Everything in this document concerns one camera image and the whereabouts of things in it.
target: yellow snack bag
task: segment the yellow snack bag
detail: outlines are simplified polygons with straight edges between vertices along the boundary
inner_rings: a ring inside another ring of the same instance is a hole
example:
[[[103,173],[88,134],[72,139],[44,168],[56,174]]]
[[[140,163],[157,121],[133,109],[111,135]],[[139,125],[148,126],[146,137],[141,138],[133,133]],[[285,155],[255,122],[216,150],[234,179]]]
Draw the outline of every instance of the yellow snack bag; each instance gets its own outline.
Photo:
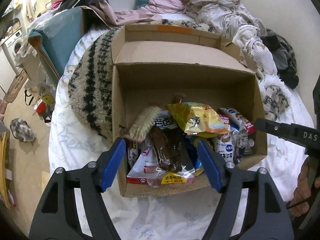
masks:
[[[167,105],[167,109],[186,134],[210,138],[228,133],[219,115],[208,105],[187,102]]]

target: finger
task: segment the finger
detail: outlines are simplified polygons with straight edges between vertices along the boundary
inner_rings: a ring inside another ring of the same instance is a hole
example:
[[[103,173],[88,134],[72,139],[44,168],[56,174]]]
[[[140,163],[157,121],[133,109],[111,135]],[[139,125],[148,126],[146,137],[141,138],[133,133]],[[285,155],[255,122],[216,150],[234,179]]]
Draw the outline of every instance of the finger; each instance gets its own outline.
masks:
[[[296,203],[299,203],[301,201],[305,200],[304,197],[302,197],[300,194],[299,194],[299,191],[298,191],[298,188],[295,189],[294,193],[293,193],[293,204],[296,204]],[[302,203],[300,204],[299,206],[296,206],[296,208],[298,209],[298,211],[301,213],[301,214],[304,214],[306,212],[308,212],[309,210],[309,204],[307,202],[305,203]]]
[[[298,187],[297,187],[298,193],[300,196],[303,197],[303,199],[307,199],[311,196],[311,189],[308,185],[308,180],[305,178],[304,180],[298,180]]]
[[[315,187],[320,188],[320,177],[316,178],[315,180]]]
[[[309,167],[308,167],[308,159],[305,160],[305,162],[303,163],[302,167],[301,167],[301,172],[298,176],[298,180],[303,180],[308,176],[308,171],[309,171]]]
[[[295,203],[294,203],[294,201],[292,200],[292,201],[290,202],[290,206],[292,206],[292,205],[294,205],[294,204],[295,204]],[[301,212],[299,211],[299,209],[297,209],[297,207],[290,208],[289,210],[290,210],[291,214],[294,215],[295,217],[299,217],[299,216],[302,215]]]

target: metal screw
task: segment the metal screw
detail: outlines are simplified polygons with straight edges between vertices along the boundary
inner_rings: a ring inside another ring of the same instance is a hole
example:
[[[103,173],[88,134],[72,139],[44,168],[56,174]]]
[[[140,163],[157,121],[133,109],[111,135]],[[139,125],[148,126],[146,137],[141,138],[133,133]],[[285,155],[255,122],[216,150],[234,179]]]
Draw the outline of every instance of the metal screw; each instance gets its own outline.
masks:
[[[266,168],[259,168],[258,172],[261,173],[261,174],[267,174],[268,170]]]
[[[63,172],[63,168],[62,167],[59,167],[59,168],[56,169],[56,173],[57,174],[60,174],[62,172]]]
[[[96,162],[89,162],[88,163],[88,167],[89,168],[95,168],[97,166],[97,163]]]
[[[226,163],[227,168],[233,169],[236,165],[233,162]]]

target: washing machine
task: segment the washing machine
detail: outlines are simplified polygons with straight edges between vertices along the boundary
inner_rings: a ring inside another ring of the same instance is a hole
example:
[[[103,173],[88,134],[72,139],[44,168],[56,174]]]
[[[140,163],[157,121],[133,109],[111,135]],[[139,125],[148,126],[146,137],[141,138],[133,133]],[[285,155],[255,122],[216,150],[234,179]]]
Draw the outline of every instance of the washing machine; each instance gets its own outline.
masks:
[[[13,62],[17,52],[21,48],[22,42],[23,42],[23,36],[22,36],[21,30],[18,30],[17,32],[12,34],[12,36],[8,38],[7,41],[5,42],[5,45],[8,48],[10,57],[12,58]]]

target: brush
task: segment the brush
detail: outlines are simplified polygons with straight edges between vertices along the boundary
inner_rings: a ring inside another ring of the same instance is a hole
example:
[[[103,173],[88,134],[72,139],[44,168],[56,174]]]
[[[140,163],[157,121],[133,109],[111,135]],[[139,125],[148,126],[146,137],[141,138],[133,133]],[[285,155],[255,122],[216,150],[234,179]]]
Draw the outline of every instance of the brush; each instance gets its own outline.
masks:
[[[129,132],[124,136],[130,141],[143,142],[151,128],[154,120],[159,116],[161,108],[158,106],[149,106],[137,116],[134,120]]]

